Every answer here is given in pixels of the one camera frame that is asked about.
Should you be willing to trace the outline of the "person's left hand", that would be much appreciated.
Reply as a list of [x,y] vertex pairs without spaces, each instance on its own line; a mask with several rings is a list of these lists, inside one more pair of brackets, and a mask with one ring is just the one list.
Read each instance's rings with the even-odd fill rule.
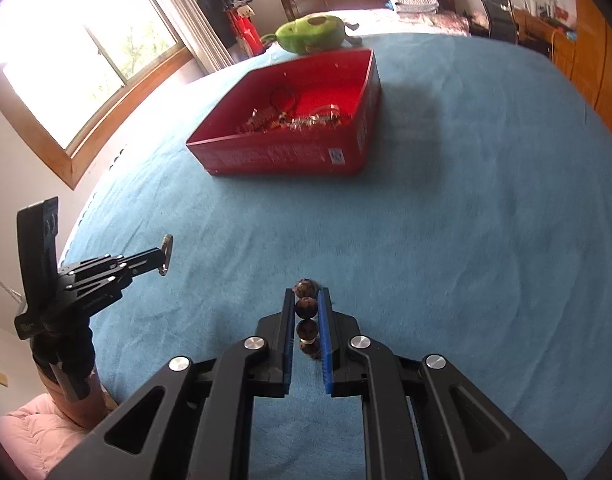
[[37,370],[46,391],[0,416],[0,442],[27,479],[46,478],[117,408],[117,402],[100,383],[96,372],[87,377],[89,396],[71,402],[65,398],[49,365],[42,363]]

